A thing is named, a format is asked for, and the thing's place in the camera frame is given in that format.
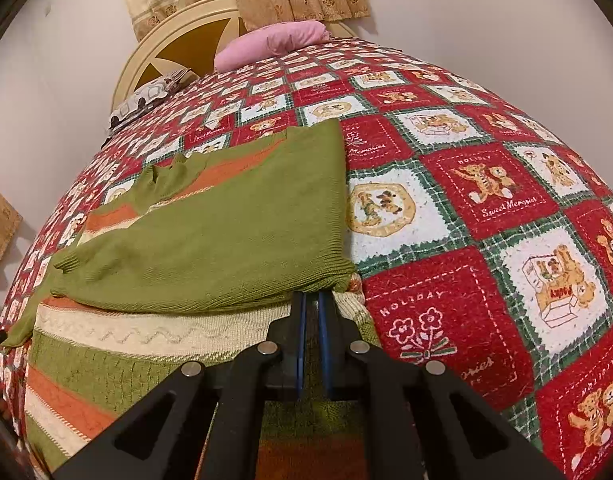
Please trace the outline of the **cream wooden headboard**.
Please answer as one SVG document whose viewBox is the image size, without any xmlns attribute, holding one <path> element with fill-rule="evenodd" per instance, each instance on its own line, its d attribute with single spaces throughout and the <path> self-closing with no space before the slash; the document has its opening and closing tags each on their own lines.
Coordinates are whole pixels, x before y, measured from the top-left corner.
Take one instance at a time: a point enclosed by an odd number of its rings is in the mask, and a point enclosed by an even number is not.
<svg viewBox="0 0 613 480">
<path fill-rule="evenodd" d="M 346 23 L 323 24 L 331 39 L 355 36 Z M 247 32 L 236 0 L 202 0 L 175 12 L 139 41 L 116 83 L 111 107 L 174 70 L 189 68 L 198 76 L 214 72 L 215 55 Z"/>
</svg>

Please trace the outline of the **pink pillow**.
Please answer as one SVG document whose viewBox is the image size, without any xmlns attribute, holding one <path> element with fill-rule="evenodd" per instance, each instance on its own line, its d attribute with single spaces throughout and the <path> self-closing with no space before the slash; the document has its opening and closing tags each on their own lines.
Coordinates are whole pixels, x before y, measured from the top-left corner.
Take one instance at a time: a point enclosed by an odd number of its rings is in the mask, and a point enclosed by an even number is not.
<svg viewBox="0 0 613 480">
<path fill-rule="evenodd" d="M 267 58 L 278 58 L 313 44 L 323 44 L 329 39 L 331 33 L 319 21 L 267 25 L 231 41 L 215 55 L 214 69 L 218 73 L 238 70 Z"/>
</svg>

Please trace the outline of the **red teddy bear patchwork bedspread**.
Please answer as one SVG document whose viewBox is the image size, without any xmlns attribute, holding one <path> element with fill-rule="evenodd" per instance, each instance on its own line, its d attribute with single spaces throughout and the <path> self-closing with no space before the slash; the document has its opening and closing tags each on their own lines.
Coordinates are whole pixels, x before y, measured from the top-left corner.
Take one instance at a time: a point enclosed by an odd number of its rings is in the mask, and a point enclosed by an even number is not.
<svg viewBox="0 0 613 480">
<path fill-rule="evenodd" d="M 144 169 L 290 126 L 340 122 L 348 242 L 359 270 L 341 313 L 389 356 L 440 361 L 569 479 L 613 458 L 613 192 L 576 152 L 468 79 L 340 39 L 199 79 L 119 132 L 64 194 L 19 269 L 0 322 L 38 312 L 0 355 L 12 422 L 57 469 L 195 359 L 264 339 L 287 306 L 164 318 L 49 301 L 47 269 L 97 207 Z"/>
</svg>

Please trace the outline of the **grey white patterned pillow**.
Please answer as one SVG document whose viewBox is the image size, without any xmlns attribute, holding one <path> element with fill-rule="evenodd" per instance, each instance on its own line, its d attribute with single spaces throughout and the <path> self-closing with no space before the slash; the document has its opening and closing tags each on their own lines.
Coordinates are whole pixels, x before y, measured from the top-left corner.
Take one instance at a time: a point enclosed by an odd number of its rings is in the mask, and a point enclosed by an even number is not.
<svg viewBox="0 0 613 480">
<path fill-rule="evenodd" d="M 112 110 L 108 131 L 119 132 L 198 78 L 189 68 L 181 68 L 143 84 Z"/>
</svg>

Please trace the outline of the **green orange striped knit sweater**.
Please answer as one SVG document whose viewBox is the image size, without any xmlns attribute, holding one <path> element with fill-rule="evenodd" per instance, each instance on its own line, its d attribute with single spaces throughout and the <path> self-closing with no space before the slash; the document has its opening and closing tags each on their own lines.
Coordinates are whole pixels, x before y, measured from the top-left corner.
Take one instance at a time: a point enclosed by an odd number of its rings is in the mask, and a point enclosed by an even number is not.
<svg viewBox="0 0 613 480">
<path fill-rule="evenodd" d="M 377 341 L 350 261 L 339 122 L 150 165 L 46 261 L 6 346 L 26 347 L 23 437 L 55 471 L 177 365 L 265 338 L 295 292 L 330 289 Z"/>
</svg>

